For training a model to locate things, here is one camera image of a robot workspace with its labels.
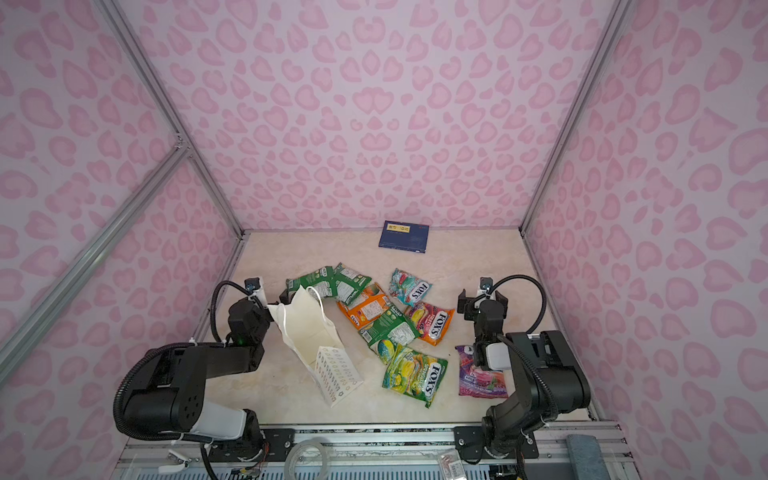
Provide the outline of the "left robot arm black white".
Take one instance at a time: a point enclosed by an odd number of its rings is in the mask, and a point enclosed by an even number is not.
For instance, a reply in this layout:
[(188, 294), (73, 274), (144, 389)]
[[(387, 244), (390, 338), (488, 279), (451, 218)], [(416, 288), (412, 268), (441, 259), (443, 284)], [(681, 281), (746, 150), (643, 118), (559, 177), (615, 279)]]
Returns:
[(205, 393), (210, 379), (258, 369), (274, 324), (270, 306), (264, 295), (248, 294), (229, 308), (226, 340), (148, 350), (116, 391), (112, 413), (118, 431), (135, 440), (195, 442), (207, 462), (265, 461), (269, 440), (256, 413), (224, 407)]

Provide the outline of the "yellow green Fox's candy bag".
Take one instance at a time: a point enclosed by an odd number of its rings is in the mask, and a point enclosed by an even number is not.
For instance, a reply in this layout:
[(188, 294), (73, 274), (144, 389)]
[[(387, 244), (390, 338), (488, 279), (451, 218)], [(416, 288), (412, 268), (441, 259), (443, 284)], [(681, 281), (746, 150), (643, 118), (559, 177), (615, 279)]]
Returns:
[(430, 408), (448, 370), (448, 361), (399, 345), (388, 361), (382, 387)]

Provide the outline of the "purple Fox's berries candy bag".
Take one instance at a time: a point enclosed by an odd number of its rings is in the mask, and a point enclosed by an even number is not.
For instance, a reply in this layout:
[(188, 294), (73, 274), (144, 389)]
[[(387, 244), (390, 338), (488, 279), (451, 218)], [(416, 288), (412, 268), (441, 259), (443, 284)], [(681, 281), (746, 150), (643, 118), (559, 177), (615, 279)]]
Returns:
[(458, 393), (477, 399), (501, 399), (507, 396), (504, 374), (486, 371), (474, 364), (474, 350), (470, 345), (455, 347), (459, 358)]

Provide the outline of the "white paper bag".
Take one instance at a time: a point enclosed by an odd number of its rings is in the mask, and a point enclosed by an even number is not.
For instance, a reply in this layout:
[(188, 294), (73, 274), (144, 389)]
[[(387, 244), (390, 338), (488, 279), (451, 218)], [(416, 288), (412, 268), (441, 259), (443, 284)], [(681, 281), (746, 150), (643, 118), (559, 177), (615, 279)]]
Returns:
[(364, 381), (326, 316), (323, 297), (314, 287), (300, 287), (288, 304), (268, 310), (283, 342), (310, 372), (326, 403), (334, 407)]

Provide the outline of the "teal Fox's mint candy bag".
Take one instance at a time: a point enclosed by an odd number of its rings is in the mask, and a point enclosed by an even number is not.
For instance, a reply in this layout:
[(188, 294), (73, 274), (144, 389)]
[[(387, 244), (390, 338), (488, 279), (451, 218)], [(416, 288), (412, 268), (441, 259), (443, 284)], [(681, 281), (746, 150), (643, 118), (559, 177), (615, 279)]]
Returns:
[(432, 284), (416, 275), (395, 269), (388, 288), (389, 295), (406, 306), (415, 306), (431, 290)]

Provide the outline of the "pink orange Fox's candy bag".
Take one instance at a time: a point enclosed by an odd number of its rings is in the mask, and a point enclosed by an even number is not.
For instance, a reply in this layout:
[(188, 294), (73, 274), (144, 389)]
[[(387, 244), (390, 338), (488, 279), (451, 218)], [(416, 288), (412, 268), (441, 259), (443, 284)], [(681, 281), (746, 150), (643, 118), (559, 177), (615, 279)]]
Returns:
[(433, 346), (439, 345), (445, 337), (455, 310), (419, 302), (405, 310), (406, 318), (420, 333), (419, 338)]

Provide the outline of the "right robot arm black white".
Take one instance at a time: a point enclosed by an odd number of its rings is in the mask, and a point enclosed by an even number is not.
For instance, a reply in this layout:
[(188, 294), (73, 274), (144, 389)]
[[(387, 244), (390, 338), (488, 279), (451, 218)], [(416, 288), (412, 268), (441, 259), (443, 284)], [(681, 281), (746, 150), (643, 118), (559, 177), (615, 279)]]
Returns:
[(562, 332), (505, 333), (507, 304), (465, 292), (457, 299), (457, 311), (474, 324), (477, 365), (489, 369), (487, 349), (500, 347), (508, 355), (514, 384), (506, 400), (488, 408), (480, 425), (453, 429), (455, 448), (470, 464), (537, 458), (535, 432), (591, 403), (586, 375)]

